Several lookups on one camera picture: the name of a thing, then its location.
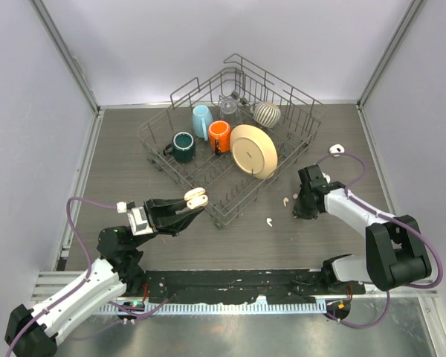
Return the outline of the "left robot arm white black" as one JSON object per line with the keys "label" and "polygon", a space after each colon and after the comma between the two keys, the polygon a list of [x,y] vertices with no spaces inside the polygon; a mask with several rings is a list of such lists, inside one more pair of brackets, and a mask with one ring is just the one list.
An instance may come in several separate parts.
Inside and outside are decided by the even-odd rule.
{"label": "left robot arm white black", "polygon": [[7,356],[54,356],[57,347],[98,308],[122,295],[138,295],[146,280],[138,247],[159,234],[179,235],[207,203],[204,189],[198,188],[181,199],[112,205],[126,214],[129,225],[103,229],[97,246],[100,257],[89,260],[79,277],[41,303],[29,309],[20,305],[10,313],[4,337]]}

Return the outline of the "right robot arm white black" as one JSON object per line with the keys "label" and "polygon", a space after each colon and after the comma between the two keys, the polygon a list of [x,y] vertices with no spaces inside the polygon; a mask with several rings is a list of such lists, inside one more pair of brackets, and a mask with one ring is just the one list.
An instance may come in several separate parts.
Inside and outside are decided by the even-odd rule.
{"label": "right robot arm white black", "polygon": [[325,291],[336,294],[355,281],[387,292],[431,275],[430,258],[413,217],[376,209],[339,181],[327,182],[317,165],[299,170],[298,176],[300,191],[293,209],[297,218],[310,220],[327,213],[364,238],[363,256],[344,254],[323,262],[320,282]]}

